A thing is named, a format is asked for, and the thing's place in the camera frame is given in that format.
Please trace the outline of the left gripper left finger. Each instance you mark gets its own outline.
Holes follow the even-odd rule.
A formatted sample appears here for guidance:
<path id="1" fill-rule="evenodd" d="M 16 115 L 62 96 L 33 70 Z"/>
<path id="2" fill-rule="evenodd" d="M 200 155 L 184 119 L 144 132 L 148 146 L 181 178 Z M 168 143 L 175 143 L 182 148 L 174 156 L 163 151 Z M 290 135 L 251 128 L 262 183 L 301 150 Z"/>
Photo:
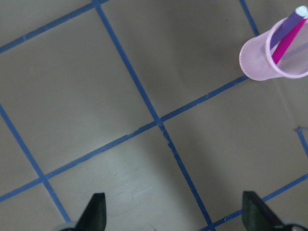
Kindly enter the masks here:
<path id="1" fill-rule="evenodd" d="M 55 231 L 104 231 L 107 224 L 105 193 L 95 193 L 79 220 L 58 225 Z"/>

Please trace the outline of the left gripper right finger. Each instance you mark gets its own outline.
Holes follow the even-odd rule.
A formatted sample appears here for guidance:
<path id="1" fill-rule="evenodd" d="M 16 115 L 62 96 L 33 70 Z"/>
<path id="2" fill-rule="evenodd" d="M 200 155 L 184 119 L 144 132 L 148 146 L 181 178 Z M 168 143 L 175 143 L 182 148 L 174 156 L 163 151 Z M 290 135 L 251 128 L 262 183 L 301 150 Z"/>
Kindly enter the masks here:
<path id="1" fill-rule="evenodd" d="M 307 227 L 296 223 L 284 223 L 254 192 L 242 195 L 242 222 L 247 231 L 306 231 Z"/>

